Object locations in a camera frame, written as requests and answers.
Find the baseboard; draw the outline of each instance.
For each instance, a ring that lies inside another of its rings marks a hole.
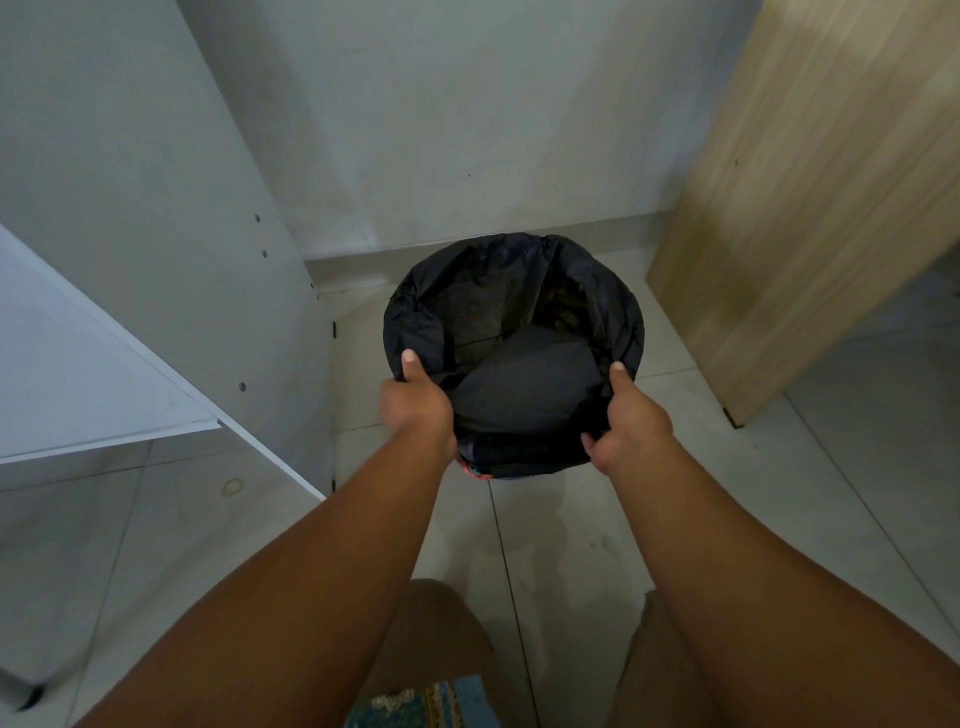
[[[563,235],[584,246],[592,254],[600,255],[658,246],[669,215],[669,212],[655,212],[530,232],[538,235]],[[313,277],[318,293],[397,285],[417,263],[445,248],[450,242],[453,241],[394,248],[363,255],[308,260],[306,267]]]

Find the floor tile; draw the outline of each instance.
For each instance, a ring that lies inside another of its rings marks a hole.
[[[228,486],[234,478],[241,489]],[[198,599],[317,504],[254,450],[145,469],[73,719]]]
[[[960,322],[960,247],[847,334],[847,340]]]
[[[653,581],[592,466],[492,484],[541,728],[602,726]]]
[[[338,484],[349,478],[389,434],[384,425],[336,435]],[[434,507],[414,578],[439,579],[456,589],[490,635],[519,728],[535,726],[523,649],[516,628],[490,489],[451,465]]]
[[[386,425],[374,425],[338,432],[334,435],[334,476],[340,488],[350,477],[360,470],[370,456],[386,445],[390,439],[390,430]]]
[[[333,342],[334,430],[380,423],[380,382],[392,376],[383,349],[383,312],[393,295],[389,286],[337,322]]]
[[[698,372],[639,385],[749,511],[960,659],[960,639],[784,398],[737,431]],[[653,588],[612,486],[584,466],[492,487],[540,725],[600,726]]]
[[[734,430],[699,372],[641,388],[666,407],[687,449],[747,510],[960,660],[960,638],[786,398]]]
[[[189,460],[191,457],[207,457],[219,455],[223,452],[236,452],[247,449],[250,445],[241,439],[229,427],[209,429],[204,432],[191,432],[188,435],[164,437],[154,440],[150,448],[150,457],[147,465],[162,465],[178,460]]]
[[[0,666],[49,691],[4,728],[60,728],[73,703],[139,470],[0,494]]]
[[[142,468],[149,442],[70,452],[0,465],[0,492]]]
[[[960,628],[958,363],[960,325],[853,341],[788,396]]]
[[[653,248],[636,248],[597,257],[626,283],[643,312],[646,342],[637,378],[682,372],[697,366],[644,280],[656,252]]]

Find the white cabinet door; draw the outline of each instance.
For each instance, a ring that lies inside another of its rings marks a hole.
[[[0,109],[0,223],[324,490],[330,322],[174,0],[3,4]]]
[[[0,225],[0,463],[219,427],[44,267]]]

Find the wrist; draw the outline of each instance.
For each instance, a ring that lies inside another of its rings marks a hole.
[[[404,425],[394,433],[394,439],[404,441],[406,447],[425,455],[436,455],[449,465],[457,454],[457,440],[453,428],[436,425],[426,421],[415,421]]]
[[[614,482],[648,470],[657,459],[668,456],[683,445],[672,433],[663,433],[656,437],[626,440],[617,449],[610,463],[610,479]]]

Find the person's left hand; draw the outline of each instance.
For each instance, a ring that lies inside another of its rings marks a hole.
[[[422,432],[443,449],[450,461],[457,454],[453,434],[453,407],[440,387],[433,383],[412,349],[403,353],[405,382],[387,379],[380,385],[380,416],[394,434],[401,430]]]

